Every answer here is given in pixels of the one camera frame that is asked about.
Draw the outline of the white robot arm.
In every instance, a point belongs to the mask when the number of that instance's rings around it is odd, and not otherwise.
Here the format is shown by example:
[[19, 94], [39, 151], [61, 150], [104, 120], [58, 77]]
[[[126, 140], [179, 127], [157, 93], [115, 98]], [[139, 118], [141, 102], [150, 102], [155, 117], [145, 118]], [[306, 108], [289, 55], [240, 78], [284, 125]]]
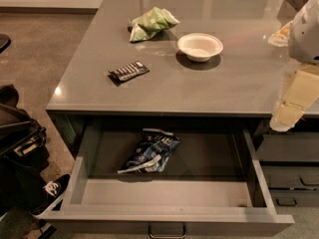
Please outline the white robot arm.
[[295, 127], [319, 98], [319, 0], [308, 0], [292, 21], [268, 38], [276, 47], [287, 47], [290, 58], [302, 66], [283, 77], [270, 127], [285, 132]]

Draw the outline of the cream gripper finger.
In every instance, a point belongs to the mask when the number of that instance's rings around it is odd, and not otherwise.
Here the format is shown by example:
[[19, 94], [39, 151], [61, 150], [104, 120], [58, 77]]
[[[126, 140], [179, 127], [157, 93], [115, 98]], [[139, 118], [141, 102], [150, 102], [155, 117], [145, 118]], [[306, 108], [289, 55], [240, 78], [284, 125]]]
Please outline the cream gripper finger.
[[270, 128], [286, 132], [295, 127], [319, 98], [319, 67], [305, 65], [288, 75], [275, 103]]
[[268, 38], [268, 43], [276, 47], [287, 47], [292, 22], [286, 23]]

